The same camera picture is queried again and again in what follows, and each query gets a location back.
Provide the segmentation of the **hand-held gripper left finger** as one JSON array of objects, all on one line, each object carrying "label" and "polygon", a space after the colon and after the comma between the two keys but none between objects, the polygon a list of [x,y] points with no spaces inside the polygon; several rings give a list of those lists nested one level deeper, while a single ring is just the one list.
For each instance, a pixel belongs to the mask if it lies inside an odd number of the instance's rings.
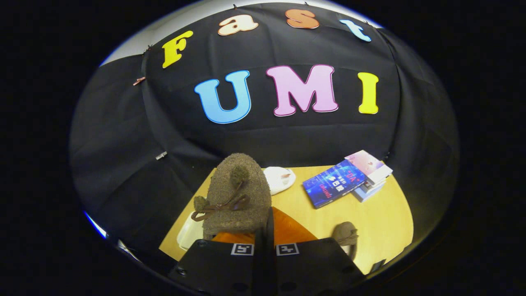
[{"label": "hand-held gripper left finger", "polygon": [[274,214],[269,208],[253,244],[196,240],[168,278],[192,296],[275,294]]}]

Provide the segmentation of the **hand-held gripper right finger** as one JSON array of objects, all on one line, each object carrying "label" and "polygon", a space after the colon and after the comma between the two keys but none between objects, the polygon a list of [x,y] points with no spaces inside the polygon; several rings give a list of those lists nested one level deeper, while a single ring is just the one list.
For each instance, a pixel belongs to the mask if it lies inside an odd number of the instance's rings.
[{"label": "hand-held gripper right finger", "polygon": [[340,296],[365,275],[335,239],[306,240],[309,232],[273,208],[278,296]]}]

